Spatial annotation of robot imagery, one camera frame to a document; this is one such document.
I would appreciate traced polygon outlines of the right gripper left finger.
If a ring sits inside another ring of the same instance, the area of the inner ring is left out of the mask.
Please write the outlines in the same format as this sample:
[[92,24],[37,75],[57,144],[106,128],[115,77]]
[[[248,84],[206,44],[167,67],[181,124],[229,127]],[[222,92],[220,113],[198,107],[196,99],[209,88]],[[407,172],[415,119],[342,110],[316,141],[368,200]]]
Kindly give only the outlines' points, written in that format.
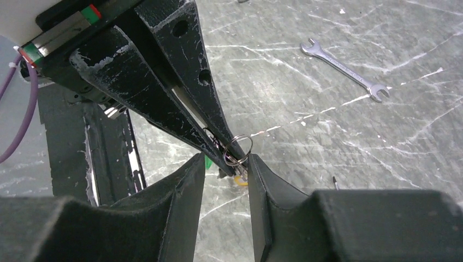
[[205,156],[111,205],[120,217],[109,261],[193,261],[205,181]]

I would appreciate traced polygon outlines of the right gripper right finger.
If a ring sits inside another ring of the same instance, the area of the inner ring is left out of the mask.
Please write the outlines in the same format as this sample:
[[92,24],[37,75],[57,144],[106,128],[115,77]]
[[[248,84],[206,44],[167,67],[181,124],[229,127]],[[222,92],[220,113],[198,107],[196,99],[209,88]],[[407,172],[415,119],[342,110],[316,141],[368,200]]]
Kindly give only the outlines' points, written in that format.
[[248,159],[248,182],[254,260],[294,260],[304,241],[298,212],[308,194],[275,174],[257,154]]

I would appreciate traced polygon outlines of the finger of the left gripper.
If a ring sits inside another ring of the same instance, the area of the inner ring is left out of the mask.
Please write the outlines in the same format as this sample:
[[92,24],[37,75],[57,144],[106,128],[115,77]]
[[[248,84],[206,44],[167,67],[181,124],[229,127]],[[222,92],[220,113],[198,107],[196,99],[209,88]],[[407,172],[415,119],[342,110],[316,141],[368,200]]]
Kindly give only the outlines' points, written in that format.
[[213,82],[195,1],[143,1],[135,9],[176,83],[171,88],[199,125],[224,144],[230,131]]

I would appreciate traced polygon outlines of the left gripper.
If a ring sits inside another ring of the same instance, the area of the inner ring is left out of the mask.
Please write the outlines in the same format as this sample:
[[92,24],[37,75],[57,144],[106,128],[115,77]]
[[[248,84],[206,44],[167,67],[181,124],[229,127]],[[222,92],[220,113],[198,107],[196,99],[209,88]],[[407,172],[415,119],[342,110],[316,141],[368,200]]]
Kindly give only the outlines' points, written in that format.
[[203,128],[159,79],[162,55],[136,14],[143,1],[62,1],[40,15],[43,32],[21,47],[46,79],[117,117],[133,110],[235,175]]

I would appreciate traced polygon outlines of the metal key organizer plate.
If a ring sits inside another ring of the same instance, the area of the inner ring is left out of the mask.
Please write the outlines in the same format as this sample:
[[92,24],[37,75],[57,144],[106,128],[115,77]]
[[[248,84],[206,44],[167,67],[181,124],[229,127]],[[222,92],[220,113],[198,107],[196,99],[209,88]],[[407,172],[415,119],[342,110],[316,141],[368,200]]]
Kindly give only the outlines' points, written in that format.
[[[219,178],[225,178],[226,176],[232,176],[233,180],[235,176],[247,176],[247,161],[253,149],[253,140],[249,135],[240,134],[234,136],[228,143],[224,144],[217,137],[215,137],[212,131],[208,127],[204,127],[203,131],[208,135],[208,138],[212,140],[213,145],[219,150],[221,155],[219,158],[224,161],[228,168],[233,170],[232,175],[228,175],[224,170],[219,169]],[[248,141],[248,149],[245,152],[240,142]]]

